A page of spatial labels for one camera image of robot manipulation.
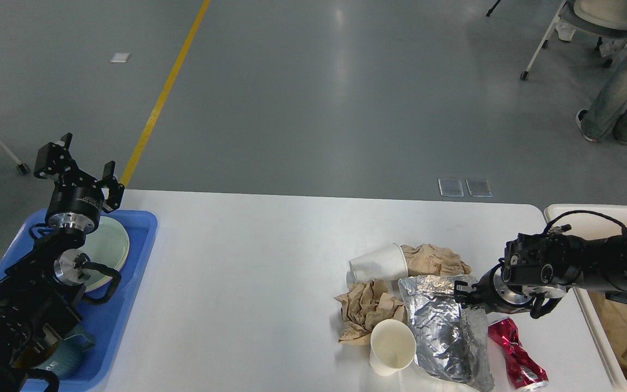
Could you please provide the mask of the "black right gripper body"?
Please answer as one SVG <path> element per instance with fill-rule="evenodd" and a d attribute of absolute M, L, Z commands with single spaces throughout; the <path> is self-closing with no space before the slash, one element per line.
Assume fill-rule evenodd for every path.
<path fill-rule="evenodd" d="M 533 298 L 509 287 L 502 279 L 502 266 L 491 268 L 474 285 L 477 306 L 486 313 L 518 314 L 532 310 Z"/>

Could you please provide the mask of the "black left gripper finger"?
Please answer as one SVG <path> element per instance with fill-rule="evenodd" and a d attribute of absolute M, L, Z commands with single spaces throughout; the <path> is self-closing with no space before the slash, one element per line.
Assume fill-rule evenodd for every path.
<path fill-rule="evenodd" d="M 86 188 L 89 174 L 82 171 L 72 158 L 69 149 L 73 134 L 68 132 L 56 142 L 50 142 L 38 150 L 33 176 L 52 179 L 56 188 Z"/>
<path fill-rule="evenodd" d="M 101 194 L 101 209 L 105 213 L 117 210 L 124 198 L 125 185 L 120 183 L 115 176 L 115 161 L 109 161 L 104 165 L 102 178 L 94 181 L 94 189 Z"/>

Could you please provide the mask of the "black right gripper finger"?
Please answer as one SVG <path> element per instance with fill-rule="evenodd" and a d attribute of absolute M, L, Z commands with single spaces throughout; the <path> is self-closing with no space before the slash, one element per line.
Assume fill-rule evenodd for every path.
<path fill-rule="evenodd" d="M 533 299 L 529 315 L 539 319 L 555 309 L 564 297 L 564 292 L 532 292 L 529 296 Z"/>
<path fill-rule="evenodd" d="M 453 297 L 461 308 L 479 308 L 480 294 L 475 290 L 474 285 L 465 281 L 454 281 Z"/>

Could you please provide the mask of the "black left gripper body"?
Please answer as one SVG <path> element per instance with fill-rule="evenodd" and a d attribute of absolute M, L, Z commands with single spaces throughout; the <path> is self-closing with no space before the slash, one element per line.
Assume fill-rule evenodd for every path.
<path fill-rule="evenodd" d="M 98 228 L 104 200 L 97 188 L 56 183 L 45 223 L 50 228 L 73 228 L 90 234 Z"/>

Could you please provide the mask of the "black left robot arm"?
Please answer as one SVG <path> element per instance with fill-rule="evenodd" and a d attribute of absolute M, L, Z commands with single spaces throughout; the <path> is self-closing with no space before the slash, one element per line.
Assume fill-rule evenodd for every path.
<path fill-rule="evenodd" d="M 114 175 L 114 161 L 100 179 L 83 171 L 69 152 L 72 137 L 68 132 L 39 149 L 33 174 L 54 179 L 42 224 L 48 232 L 0 280 L 0 391 L 19 391 L 30 378 L 47 382 L 47 391 L 59 390 L 54 372 L 14 364 L 27 350 L 42 353 L 62 341 L 82 321 L 78 303 L 107 303 L 121 281 L 118 270 L 79 248 L 99 228 L 102 212 L 119 208 L 124 184 Z"/>

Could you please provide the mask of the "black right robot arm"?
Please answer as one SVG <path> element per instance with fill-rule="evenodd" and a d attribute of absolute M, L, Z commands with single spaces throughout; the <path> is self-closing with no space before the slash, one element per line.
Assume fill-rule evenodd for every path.
<path fill-rule="evenodd" d="M 519 233 L 507 242 L 498 265 L 477 283 L 456 281 L 453 298 L 462 308 L 533 319 L 551 313 L 574 287 L 627 304 L 627 227 L 603 213 L 595 216 L 618 225 L 620 234 L 587 240 L 553 219 L 541 233 Z"/>

